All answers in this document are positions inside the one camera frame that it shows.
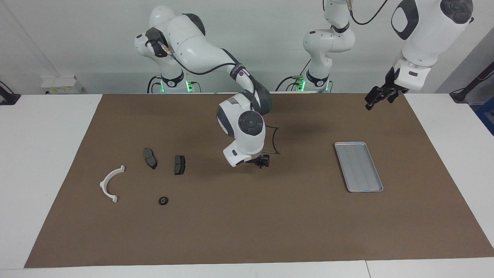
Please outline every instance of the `white table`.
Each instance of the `white table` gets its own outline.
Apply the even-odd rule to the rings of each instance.
[[[406,98],[494,245],[494,137],[447,94]],[[494,277],[494,258],[22,269],[100,99],[24,95],[0,106],[0,277]]]

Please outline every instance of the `small black ring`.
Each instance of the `small black ring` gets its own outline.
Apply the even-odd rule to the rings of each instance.
[[[160,197],[160,205],[164,206],[166,204],[168,204],[168,197]]]

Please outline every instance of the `gray wall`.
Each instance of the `gray wall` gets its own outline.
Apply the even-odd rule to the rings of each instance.
[[[368,93],[383,84],[404,44],[390,24],[400,1],[389,1],[369,25],[351,23],[354,48],[331,55],[334,92]],[[356,0],[355,17],[369,19],[381,3]],[[304,34],[329,27],[320,0],[0,0],[0,80],[31,94],[43,93],[41,75],[75,75],[87,93],[143,93],[158,67],[135,51],[133,40],[159,4],[199,15],[208,40],[270,90],[309,59]],[[493,0],[475,0],[475,22],[441,56],[421,93],[435,92],[460,65],[494,27],[493,13]],[[208,92],[239,90],[227,75],[192,78]]]
[[[467,86],[494,61],[494,28],[451,73],[436,93],[449,93]],[[486,102],[494,96],[494,77],[480,83],[468,95],[469,103]]]

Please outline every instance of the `black wire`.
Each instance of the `black wire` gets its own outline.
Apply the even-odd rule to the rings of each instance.
[[[161,85],[161,83],[158,83],[158,82],[154,83],[154,84],[151,86],[151,93],[153,93],[153,88],[154,88],[154,86],[155,86],[155,85]]]
[[[312,60],[312,58],[310,58],[310,59],[309,59],[309,61],[307,62],[307,64],[305,64],[304,69],[300,72],[300,74],[299,74],[299,75],[302,75],[302,73],[304,73],[304,70],[307,68],[307,66],[309,65],[309,63],[310,63],[310,61],[311,61],[311,60]]]
[[[290,79],[290,78],[292,78],[292,76],[288,76],[288,77],[286,77],[285,79],[281,80],[281,82],[280,82],[280,83],[278,84],[278,86],[276,87],[275,92],[277,92],[277,91],[278,91],[278,89],[281,87],[281,85],[282,85],[282,84],[283,84],[286,80],[288,80],[288,79]]]
[[[331,91],[333,90],[333,81],[329,80],[328,82],[331,82],[331,89],[329,90],[329,93],[331,93]]]
[[[266,152],[268,152],[268,153],[273,153],[273,154],[281,154],[281,153],[280,153],[280,152],[276,149],[276,145],[275,145],[275,135],[276,135],[276,131],[278,131],[278,129],[279,129],[280,127],[273,127],[273,126],[270,126],[270,125],[266,125],[266,127],[268,127],[268,128],[272,128],[272,129],[275,129],[275,130],[273,131],[273,137],[272,137],[272,140],[271,140],[271,141],[273,142],[273,149],[274,149],[275,151],[274,151],[274,152],[268,152],[268,151],[266,151]]]
[[[201,84],[199,84],[199,82],[195,82],[195,81],[191,81],[190,84],[197,84],[199,85],[199,92],[203,92],[203,89],[201,89]]]
[[[153,82],[154,79],[158,78],[157,76],[153,76],[150,80],[149,80],[149,83],[148,83],[148,90],[146,91],[146,93],[149,93],[149,89],[151,88],[151,83]]]
[[[367,24],[369,24],[371,21],[373,21],[375,19],[375,17],[381,12],[382,8],[384,7],[384,5],[386,5],[387,2],[388,2],[388,0],[384,0],[384,3],[381,5],[381,7],[379,8],[379,10],[377,10],[377,12],[375,13],[375,15],[371,19],[369,19],[369,21],[366,22],[366,23],[358,22],[355,19],[355,17],[353,17],[353,11],[352,10],[350,11],[350,16],[352,17],[353,21],[355,23],[357,23],[358,25],[367,25]]]
[[[0,81],[0,83],[2,83],[11,93],[14,93],[14,91],[12,91],[11,88],[9,88],[9,86],[7,86],[7,84],[5,84],[4,82]]]
[[[234,63],[224,63],[224,64],[221,64],[221,65],[217,65],[215,66],[214,68],[210,69],[210,70],[207,70],[205,72],[193,72],[191,70],[189,70],[188,68],[186,68],[175,56],[172,55],[172,58],[175,59],[175,61],[177,61],[177,63],[182,67],[184,68],[186,71],[192,73],[192,74],[195,74],[195,75],[204,75],[204,74],[208,74],[210,72],[213,72],[217,69],[219,69],[220,67],[223,67],[223,66],[228,66],[228,65],[232,65],[232,66],[236,66],[237,64],[234,64]]]
[[[288,92],[288,87],[290,87],[290,86],[292,86],[292,87],[291,87],[291,89],[290,89],[290,91],[292,91],[292,90],[293,90],[293,86],[295,86],[295,85],[297,85],[297,82],[294,82],[294,83],[292,83],[292,84],[288,84],[288,86],[287,86],[287,88],[285,89],[285,91],[286,91],[286,92]]]

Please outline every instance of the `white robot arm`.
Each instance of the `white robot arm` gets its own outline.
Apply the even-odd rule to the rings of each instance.
[[[310,54],[311,62],[305,73],[306,87],[322,92],[326,89],[332,67],[330,53],[345,52],[355,44],[355,34],[350,29],[350,12],[346,0],[328,0],[324,12],[330,29],[310,31],[305,34],[303,46]]]
[[[134,44],[139,53],[158,63],[163,77],[180,76],[182,68],[196,75],[223,71],[244,89],[217,109],[221,128],[235,139],[223,154],[232,167],[243,162],[269,166],[269,156],[261,156],[266,135],[262,116],[272,105],[269,91],[227,50],[206,40],[206,30],[198,16],[177,16],[169,7],[158,6],[151,12],[149,26]]]
[[[385,84],[366,96],[366,108],[371,110],[384,99],[393,103],[410,89],[420,90],[439,56],[473,21],[472,12],[472,0],[403,0],[391,25],[405,46],[386,74]]]

